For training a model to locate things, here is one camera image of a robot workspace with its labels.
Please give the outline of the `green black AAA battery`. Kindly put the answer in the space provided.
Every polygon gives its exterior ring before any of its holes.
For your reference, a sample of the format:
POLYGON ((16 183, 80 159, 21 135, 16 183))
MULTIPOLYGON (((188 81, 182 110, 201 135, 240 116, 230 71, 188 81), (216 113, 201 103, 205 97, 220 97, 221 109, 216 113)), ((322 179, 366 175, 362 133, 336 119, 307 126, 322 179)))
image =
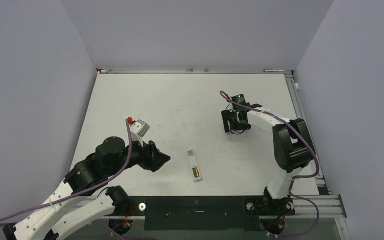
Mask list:
POLYGON ((193 173, 194 179, 196 179, 198 177, 198 175, 196 173, 196 169, 195 168, 192 168, 192 173, 193 173))

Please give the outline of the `white remote control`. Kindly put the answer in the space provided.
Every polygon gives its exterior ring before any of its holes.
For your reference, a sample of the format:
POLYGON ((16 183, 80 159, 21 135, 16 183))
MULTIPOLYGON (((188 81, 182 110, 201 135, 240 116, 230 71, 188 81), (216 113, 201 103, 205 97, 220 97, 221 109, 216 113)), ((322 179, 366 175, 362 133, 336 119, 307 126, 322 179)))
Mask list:
POLYGON ((199 168, 197 156, 196 156, 196 154, 195 154, 195 152, 193 150, 187 150, 186 154, 187 154, 187 160, 188 160, 188 163, 189 163, 189 166, 190 166, 190 169, 191 169, 193 181, 194 182, 200 182, 202 180, 202 175, 201 175, 201 171, 200 171, 200 168, 199 168), (199 171, 199 174, 200 174, 200 178, 194 178, 193 170, 192 170, 193 168, 198 168, 198 171, 199 171))

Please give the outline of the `gold AAA battery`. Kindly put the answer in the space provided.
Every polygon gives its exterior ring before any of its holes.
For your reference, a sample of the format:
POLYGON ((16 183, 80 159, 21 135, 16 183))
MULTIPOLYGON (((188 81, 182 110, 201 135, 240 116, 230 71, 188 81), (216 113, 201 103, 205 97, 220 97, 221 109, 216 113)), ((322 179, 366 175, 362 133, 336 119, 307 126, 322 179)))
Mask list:
POLYGON ((198 170, 198 168, 197 168, 197 167, 194 167, 194 168, 195 168, 196 174, 198 175, 197 179, 199 179, 199 178, 200 178, 200 173, 199 173, 199 170, 198 170))

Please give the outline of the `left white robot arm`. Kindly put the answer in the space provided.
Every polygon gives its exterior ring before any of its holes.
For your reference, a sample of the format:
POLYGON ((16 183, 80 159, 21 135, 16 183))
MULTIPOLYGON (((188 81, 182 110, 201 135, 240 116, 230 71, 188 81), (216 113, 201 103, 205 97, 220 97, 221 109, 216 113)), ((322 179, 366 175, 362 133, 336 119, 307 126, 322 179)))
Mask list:
POLYGON ((74 198, 33 212, 18 223, 3 228, 7 240, 64 240, 82 227, 112 214, 123 215, 131 209, 131 199, 121 186, 113 186, 96 200, 73 208, 107 185, 107 180, 121 169, 140 166, 158 171, 171 157, 162 153, 153 141, 133 141, 126 146, 119 137, 109 137, 96 147, 94 153, 78 162, 50 196, 55 202, 65 197, 74 198))

